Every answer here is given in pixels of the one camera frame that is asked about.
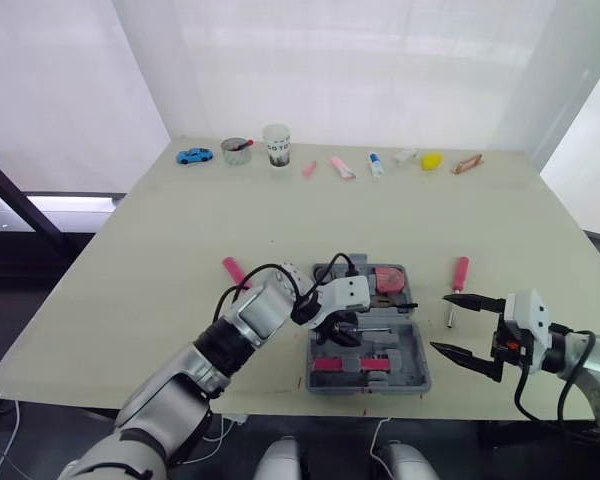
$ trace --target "yellow object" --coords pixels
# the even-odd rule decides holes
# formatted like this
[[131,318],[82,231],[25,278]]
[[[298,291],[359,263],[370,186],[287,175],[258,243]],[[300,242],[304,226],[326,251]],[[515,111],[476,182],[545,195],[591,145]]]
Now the yellow object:
[[422,169],[435,170],[442,163],[442,154],[440,152],[426,153],[422,156]]

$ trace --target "white table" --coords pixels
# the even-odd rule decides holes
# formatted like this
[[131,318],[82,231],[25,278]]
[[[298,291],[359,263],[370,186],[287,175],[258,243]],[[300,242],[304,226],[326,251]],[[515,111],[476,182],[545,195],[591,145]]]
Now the white table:
[[[190,146],[212,162],[178,166]],[[336,251],[406,267],[420,307],[417,320],[433,379],[425,395],[318,396],[304,386],[307,332],[289,322],[213,401],[219,413],[369,415],[456,419],[521,418],[513,405],[519,370],[502,384],[457,367],[429,346],[448,342],[488,358],[496,317],[458,310],[445,326],[456,257],[471,258],[466,291],[489,296],[535,287],[552,320],[600,333],[600,256],[520,153],[485,152],[484,165],[460,176],[445,153],[436,171],[393,166],[373,179],[368,149],[293,145],[292,164],[268,166],[254,147],[246,166],[230,167],[219,142],[172,142],[58,283],[0,364],[0,397],[118,408],[127,396],[211,321],[231,283],[221,265],[234,256],[249,270],[291,260],[309,271]],[[339,178],[339,155],[358,174]],[[301,170],[319,165],[305,179]],[[523,403],[554,418],[562,382],[530,378]],[[569,417],[589,418],[580,392]]]

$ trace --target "cable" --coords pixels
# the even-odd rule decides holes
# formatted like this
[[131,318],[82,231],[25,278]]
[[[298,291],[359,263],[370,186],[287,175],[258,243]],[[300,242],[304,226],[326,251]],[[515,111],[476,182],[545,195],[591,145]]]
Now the cable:
[[307,291],[307,293],[305,293],[302,296],[302,300],[306,300],[309,297],[311,297],[311,295],[313,294],[313,292],[316,291],[316,289],[322,284],[322,282],[324,281],[325,278],[327,278],[327,275],[329,275],[329,272],[331,272],[331,269],[333,269],[333,266],[336,263],[336,260],[338,260],[338,258],[342,257],[348,264],[349,264],[349,271],[350,272],[355,272],[356,271],[356,266],[355,264],[351,261],[351,259],[344,253],[342,252],[338,252],[336,253],[333,258],[331,259],[331,262],[329,262],[329,265],[327,265],[327,268],[324,269],[324,271],[322,272],[322,275],[320,275],[320,278],[317,278],[316,281],[313,283],[313,285],[311,286],[311,288]]
[[2,459],[6,460],[7,463],[9,463],[9,465],[11,465],[11,468],[13,468],[16,472],[18,472],[20,475],[22,475],[27,480],[33,480],[29,475],[27,475],[22,470],[20,470],[18,468],[18,466],[15,463],[13,463],[13,461],[1,450],[0,450],[0,455],[2,456]]
[[220,316],[220,310],[222,310],[222,305],[224,304],[224,301],[227,299],[227,296],[231,292],[234,292],[239,289],[240,289],[239,285],[234,285],[233,287],[229,287],[224,291],[224,293],[220,297],[220,300],[218,300],[218,305],[216,305],[216,311],[213,313],[213,320],[211,321],[211,323],[216,323],[218,321],[218,317]]
[[377,456],[375,453],[373,453],[373,447],[376,446],[376,439],[378,438],[378,432],[380,431],[380,427],[382,426],[383,423],[390,421],[391,418],[385,418],[383,420],[380,420],[378,422],[378,426],[376,427],[376,431],[373,434],[373,440],[371,440],[371,446],[369,447],[369,456],[371,458],[373,458],[376,462],[378,462],[380,465],[382,465],[384,467],[384,471],[387,472],[387,475],[389,475],[389,478],[391,480],[395,480],[395,478],[393,478],[393,474],[391,473],[391,470],[389,469],[389,467],[387,466],[386,463],[384,463],[384,460],[382,460],[379,456]]
[[576,379],[578,378],[578,375],[580,375],[580,372],[582,371],[582,367],[584,366],[585,362],[589,358],[589,355],[591,355],[591,350],[593,350],[593,347],[595,347],[595,345],[596,345],[596,335],[592,331],[581,330],[576,333],[588,335],[589,341],[587,342],[587,346],[585,347],[584,351],[582,352],[582,355],[580,355],[580,358],[576,362],[576,365],[573,367],[573,369],[571,370],[571,373],[569,373],[569,376],[565,380],[564,387],[562,387],[562,391],[560,392],[560,398],[558,399],[558,408],[557,408],[557,410],[558,410],[558,427],[560,428],[560,431],[563,434],[568,433],[567,428],[564,424],[564,403],[567,400],[567,395],[569,394],[569,390],[571,390],[571,387],[573,386]]
[[291,286],[293,287],[293,293],[295,293],[295,295],[296,295],[296,302],[297,302],[298,299],[300,298],[300,289],[298,288],[298,284],[296,283],[296,281],[293,279],[293,277],[291,276],[291,274],[288,271],[286,271],[280,265],[277,265],[275,263],[265,263],[264,265],[260,265],[259,267],[256,267],[253,270],[251,270],[242,279],[242,281],[237,285],[236,293],[234,293],[234,295],[233,295],[233,301],[235,302],[238,299],[238,296],[240,295],[239,290],[242,290],[245,288],[245,286],[247,285],[247,282],[251,279],[251,277],[253,277],[256,273],[261,272],[262,270],[267,270],[268,268],[273,268],[274,270],[278,270],[284,276],[287,277],[287,279],[291,283]]
[[[533,355],[533,347],[531,347],[531,349],[528,349],[528,351],[530,352],[530,353],[528,353],[528,355],[532,356]],[[580,364],[580,360],[582,360],[582,356],[576,363],[574,370],[578,367],[578,364]],[[529,364],[523,363],[523,365],[520,367],[520,369],[522,370],[522,373],[520,374],[520,379],[518,380],[518,386],[516,387],[516,391],[513,396],[513,403],[515,404],[516,408],[518,409],[518,411],[520,413],[522,413],[525,417],[527,417],[532,422],[537,423],[538,425],[542,425],[544,428],[551,430],[553,433],[555,433],[557,435],[563,434],[566,438],[573,440],[573,441],[585,443],[588,445],[600,446],[600,437],[592,437],[592,436],[587,436],[587,435],[579,434],[579,433],[575,433],[575,432],[569,432],[568,430],[566,430],[566,428],[563,429],[562,427],[557,427],[555,425],[552,425],[549,422],[547,422],[545,420],[540,420],[535,415],[532,415],[531,413],[529,413],[522,406],[522,392],[524,391],[524,388],[527,384],[527,378],[529,377]]]
[[[224,422],[224,417],[220,417],[220,421]],[[216,437],[216,438],[208,438],[208,437],[202,437],[202,439],[205,442],[219,442],[220,440],[222,440],[224,437],[226,437],[227,435],[229,435],[229,433],[231,432],[231,429],[233,428],[233,426],[236,424],[236,422],[234,422],[233,420],[230,420],[230,424],[229,424],[229,428],[227,428],[227,431],[224,432],[224,435],[220,436],[220,437]]]
[[180,465],[189,465],[191,463],[203,462],[205,460],[210,459],[216,453],[218,453],[218,450],[220,450],[220,447],[222,447],[222,440],[224,440],[224,437],[225,437],[225,435],[224,435],[224,421],[220,420],[220,436],[218,437],[218,445],[213,450],[213,452],[211,452],[209,455],[205,455],[204,457],[195,458],[193,460],[187,460],[186,462],[182,462]]
[[13,445],[13,441],[16,439],[16,435],[18,434],[18,428],[20,427],[20,404],[18,403],[17,400],[14,401],[15,405],[16,405],[16,424],[13,427],[13,432],[11,433],[11,437],[9,438],[9,441],[7,442],[7,446],[4,449],[4,454],[2,456],[2,458],[0,459],[0,468],[2,467],[2,464],[4,463],[4,459],[7,458],[7,455],[9,453],[9,450],[11,449],[11,445]]

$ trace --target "tool case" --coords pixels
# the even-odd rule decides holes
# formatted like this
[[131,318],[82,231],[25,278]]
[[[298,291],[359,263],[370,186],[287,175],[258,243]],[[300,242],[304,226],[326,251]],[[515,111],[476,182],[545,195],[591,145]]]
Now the tool case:
[[[412,318],[414,306],[410,304],[413,299],[404,267],[369,264],[364,254],[352,254],[349,257],[359,274],[367,277],[371,294],[370,310],[355,313],[357,328],[387,328],[389,331],[357,333],[360,341],[358,347],[344,347],[330,340],[320,345],[318,335],[309,332],[307,389],[312,393],[332,395],[419,394],[429,391],[431,376],[418,325]],[[314,265],[314,278],[319,278],[326,267],[327,264]],[[386,273],[395,273],[395,270],[387,268],[395,269],[404,276],[400,291],[378,292],[378,282],[386,284]],[[325,281],[344,277],[346,271],[346,264],[335,264]]]

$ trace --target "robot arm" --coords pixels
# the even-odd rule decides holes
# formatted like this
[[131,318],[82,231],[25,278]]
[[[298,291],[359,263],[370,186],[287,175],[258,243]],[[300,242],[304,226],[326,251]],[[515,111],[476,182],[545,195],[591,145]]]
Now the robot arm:
[[454,363],[496,382],[502,379],[505,362],[519,366],[527,374],[544,370],[567,381],[589,342],[595,342],[581,370],[576,372],[575,385],[591,404],[600,428],[600,335],[593,335],[592,340],[589,335],[551,324],[547,307],[535,290],[511,294],[506,300],[474,294],[453,294],[444,298],[464,308],[499,314],[491,344],[491,361],[476,358],[470,351],[454,345],[431,343]]
[[115,431],[69,464],[60,480],[162,480],[186,459],[211,421],[209,401],[287,318],[319,329],[334,312],[369,309],[366,277],[337,278],[318,286],[293,265],[243,293],[229,310],[154,373],[120,410]]

